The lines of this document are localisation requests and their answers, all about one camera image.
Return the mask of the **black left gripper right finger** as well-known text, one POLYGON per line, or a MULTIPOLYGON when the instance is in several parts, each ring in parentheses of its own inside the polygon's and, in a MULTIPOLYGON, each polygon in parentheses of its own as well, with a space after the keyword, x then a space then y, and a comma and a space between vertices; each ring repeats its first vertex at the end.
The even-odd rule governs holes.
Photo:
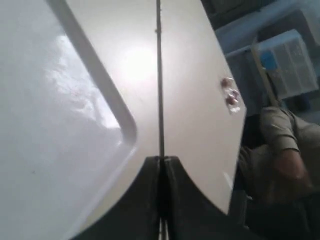
POLYGON ((230 210, 223 213, 196 187, 177 157, 167 158, 164 165, 169 188, 169 239, 250 239, 245 227, 247 195, 243 190, 232 192, 230 210))

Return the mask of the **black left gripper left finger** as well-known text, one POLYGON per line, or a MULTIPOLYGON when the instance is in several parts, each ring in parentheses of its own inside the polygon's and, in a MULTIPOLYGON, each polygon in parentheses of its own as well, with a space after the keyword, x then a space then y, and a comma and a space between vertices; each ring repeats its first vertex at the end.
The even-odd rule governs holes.
POLYGON ((98 221, 81 232, 78 240, 157 240, 160 217, 158 213, 158 157, 147 157, 125 194, 98 221))

